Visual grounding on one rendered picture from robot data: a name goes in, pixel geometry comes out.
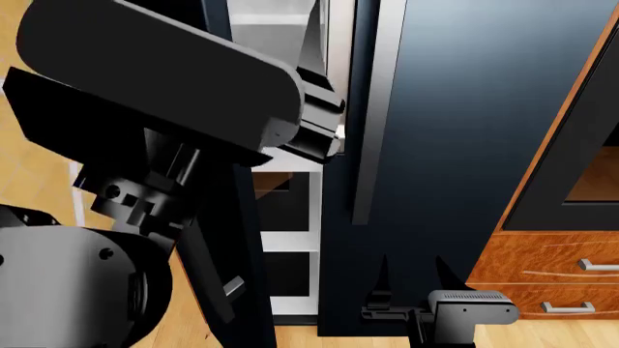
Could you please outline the brown wooden cabinet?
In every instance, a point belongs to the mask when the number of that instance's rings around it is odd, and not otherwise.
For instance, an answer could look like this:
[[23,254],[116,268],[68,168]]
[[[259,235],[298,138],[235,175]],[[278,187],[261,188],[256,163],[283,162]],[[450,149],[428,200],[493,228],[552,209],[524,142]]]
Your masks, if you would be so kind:
[[530,320],[619,320],[619,2],[467,283]]

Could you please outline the dark blue fridge door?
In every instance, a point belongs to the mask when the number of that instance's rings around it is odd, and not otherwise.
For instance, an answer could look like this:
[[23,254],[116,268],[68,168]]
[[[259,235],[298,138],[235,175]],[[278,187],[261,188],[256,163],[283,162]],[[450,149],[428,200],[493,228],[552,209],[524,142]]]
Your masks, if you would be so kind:
[[317,332],[364,321],[382,266],[395,306],[467,279],[619,0],[406,0],[382,147],[362,164],[379,7],[357,0],[345,152],[323,170]]
[[[226,0],[126,1],[233,43]],[[246,283],[244,294],[232,304],[233,321],[224,324],[208,314],[206,321],[224,348],[277,348],[251,169],[210,165],[195,217],[221,282],[239,276]]]

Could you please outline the black built-in oven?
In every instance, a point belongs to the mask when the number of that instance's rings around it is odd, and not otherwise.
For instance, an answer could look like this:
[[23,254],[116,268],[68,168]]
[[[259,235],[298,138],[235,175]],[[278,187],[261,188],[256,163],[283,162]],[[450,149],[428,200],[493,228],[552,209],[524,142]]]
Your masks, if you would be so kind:
[[613,28],[516,200],[507,231],[617,231],[619,201],[568,194],[619,124],[619,28]]

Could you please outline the dark blue closed fridge door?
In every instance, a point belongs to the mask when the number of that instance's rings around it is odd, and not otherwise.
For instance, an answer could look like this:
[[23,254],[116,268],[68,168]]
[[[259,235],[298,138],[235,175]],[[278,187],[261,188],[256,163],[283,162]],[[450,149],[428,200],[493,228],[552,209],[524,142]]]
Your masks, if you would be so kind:
[[379,7],[357,0],[345,152],[323,170],[317,332],[364,321],[382,266],[395,306],[467,279],[619,0],[406,0],[382,147],[362,164]]

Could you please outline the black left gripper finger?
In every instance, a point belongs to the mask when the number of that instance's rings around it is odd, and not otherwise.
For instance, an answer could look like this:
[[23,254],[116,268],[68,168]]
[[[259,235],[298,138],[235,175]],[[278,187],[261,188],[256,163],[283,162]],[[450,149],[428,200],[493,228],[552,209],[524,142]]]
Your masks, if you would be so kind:
[[296,72],[302,79],[308,103],[329,111],[343,111],[345,109],[345,101],[336,94],[324,74],[312,72],[302,67],[298,67]]
[[334,131],[303,121],[296,135],[280,145],[279,149],[302,159],[327,164],[339,151],[339,147],[340,139]]

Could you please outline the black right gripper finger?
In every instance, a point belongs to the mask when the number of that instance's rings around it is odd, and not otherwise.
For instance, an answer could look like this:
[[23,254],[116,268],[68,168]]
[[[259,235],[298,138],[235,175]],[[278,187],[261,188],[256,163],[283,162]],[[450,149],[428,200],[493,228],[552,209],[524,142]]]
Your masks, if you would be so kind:
[[389,282],[389,265],[384,255],[374,288],[368,294],[368,307],[371,309],[387,309],[390,307],[392,290]]
[[457,277],[442,257],[435,257],[435,266],[443,290],[474,291]]

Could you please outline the wooden drawer front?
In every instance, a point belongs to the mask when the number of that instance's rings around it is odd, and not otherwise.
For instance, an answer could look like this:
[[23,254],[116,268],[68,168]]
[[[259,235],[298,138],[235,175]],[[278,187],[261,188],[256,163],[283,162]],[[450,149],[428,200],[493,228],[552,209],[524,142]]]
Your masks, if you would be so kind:
[[619,283],[619,272],[584,272],[580,259],[619,264],[618,231],[493,234],[468,283]]
[[[619,283],[470,283],[478,290],[501,292],[513,301],[523,320],[619,320]],[[547,313],[542,303],[577,308],[590,303],[595,312]]]

